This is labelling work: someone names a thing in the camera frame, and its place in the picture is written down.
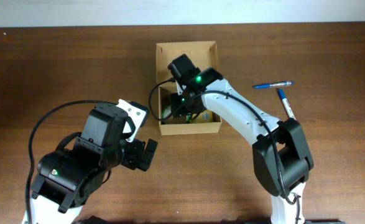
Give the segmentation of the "green tape roll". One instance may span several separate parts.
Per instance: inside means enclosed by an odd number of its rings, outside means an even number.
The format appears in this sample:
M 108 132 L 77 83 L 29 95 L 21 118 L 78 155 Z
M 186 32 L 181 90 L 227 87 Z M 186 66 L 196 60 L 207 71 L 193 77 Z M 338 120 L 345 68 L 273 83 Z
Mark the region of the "green tape roll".
M 172 115 L 172 109 L 171 109 L 171 106 L 168 105 L 168 106 L 164 107 L 163 110 L 162 110 L 162 119 L 163 119 L 163 121 L 168 120 L 168 117 L 170 115 Z

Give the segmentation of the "yellow sticky note pad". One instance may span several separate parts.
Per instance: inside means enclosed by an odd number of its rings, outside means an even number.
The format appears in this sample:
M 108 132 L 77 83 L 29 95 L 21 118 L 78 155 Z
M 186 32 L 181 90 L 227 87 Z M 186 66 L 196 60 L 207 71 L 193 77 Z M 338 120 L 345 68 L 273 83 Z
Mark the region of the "yellow sticky note pad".
M 191 123 L 211 123 L 213 121 L 213 113 L 210 110 L 204 110 L 200 114 L 193 115 Z

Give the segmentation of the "brown cardboard box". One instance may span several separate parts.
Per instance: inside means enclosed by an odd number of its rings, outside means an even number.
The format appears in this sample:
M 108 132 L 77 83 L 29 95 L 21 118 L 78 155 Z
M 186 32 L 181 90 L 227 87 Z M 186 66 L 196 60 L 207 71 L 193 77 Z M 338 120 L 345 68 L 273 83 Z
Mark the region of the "brown cardboard box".
M 198 42 L 170 42 L 156 44 L 156 82 L 160 83 L 172 78 L 168 65 L 177 57 L 186 54 L 193 64 L 200 70 L 213 67 L 220 70 L 218 48 L 215 41 Z M 159 86 L 158 109 L 156 115 L 162 116 L 164 107 L 171 104 L 170 95 L 177 92 L 175 83 L 165 83 Z M 159 123 L 160 134 L 207 134 L 217 133 L 221 127 L 222 118 L 213 113 L 211 123 L 188 123 L 185 116 L 182 118 L 170 118 Z

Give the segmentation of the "blue white marker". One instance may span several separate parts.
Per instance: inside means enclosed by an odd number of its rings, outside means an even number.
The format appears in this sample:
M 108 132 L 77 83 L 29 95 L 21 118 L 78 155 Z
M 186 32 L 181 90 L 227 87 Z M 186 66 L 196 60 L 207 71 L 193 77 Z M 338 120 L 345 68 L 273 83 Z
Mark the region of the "blue white marker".
M 282 89 L 278 89 L 277 90 L 277 93 L 278 93 L 278 96 L 279 96 L 279 98 L 280 98 L 280 100 L 281 100 L 281 102 L 282 102 L 282 104 L 283 104 L 283 106 L 285 108 L 285 111 L 287 113 L 287 116 L 289 118 L 296 119 L 296 117 L 295 117 L 295 115 L 294 115 L 294 113 L 292 111 L 292 108 L 291 108 L 291 106 L 290 106 L 290 104 L 289 104 L 289 102 L 287 100 L 287 97 L 286 97 L 284 91 Z

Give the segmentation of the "blue ballpoint pen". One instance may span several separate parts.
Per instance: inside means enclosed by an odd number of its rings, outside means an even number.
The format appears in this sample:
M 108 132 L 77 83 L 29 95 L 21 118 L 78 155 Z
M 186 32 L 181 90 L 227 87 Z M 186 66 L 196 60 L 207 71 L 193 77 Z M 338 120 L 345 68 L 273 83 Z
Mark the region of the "blue ballpoint pen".
M 281 87 L 285 87 L 285 86 L 291 86 L 293 84 L 294 84 L 293 81 L 282 81 L 282 82 L 276 82 L 276 83 L 258 84 L 258 85 L 254 85 L 253 88 L 254 89 L 281 88 Z

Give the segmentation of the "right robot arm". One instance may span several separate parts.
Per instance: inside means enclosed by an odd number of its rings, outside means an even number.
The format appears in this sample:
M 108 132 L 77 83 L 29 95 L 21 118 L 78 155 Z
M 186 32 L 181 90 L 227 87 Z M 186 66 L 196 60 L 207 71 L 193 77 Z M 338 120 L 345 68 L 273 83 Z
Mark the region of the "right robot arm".
M 185 54 L 168 69 L 182 97 L 178 108 L 216 113 L 252 147 L 254 173 L 271 196 L 271 223 L 305 223 L 303 190 L 314 161 L 301 124 L 263 112 L 217 70 L 200 70 Z

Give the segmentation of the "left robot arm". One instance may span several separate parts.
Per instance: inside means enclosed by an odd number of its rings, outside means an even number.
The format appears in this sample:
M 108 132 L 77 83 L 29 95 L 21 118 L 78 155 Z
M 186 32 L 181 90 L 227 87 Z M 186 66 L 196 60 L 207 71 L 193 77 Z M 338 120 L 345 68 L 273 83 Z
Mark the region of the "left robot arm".
M 38 164 L 30 164 L 23 223 L 72 223 L 114 167 L 149 169 L 157 141 L 136 139 L 149 110 L 124 100 L 94 104 L 81 132 L 66 136 Z

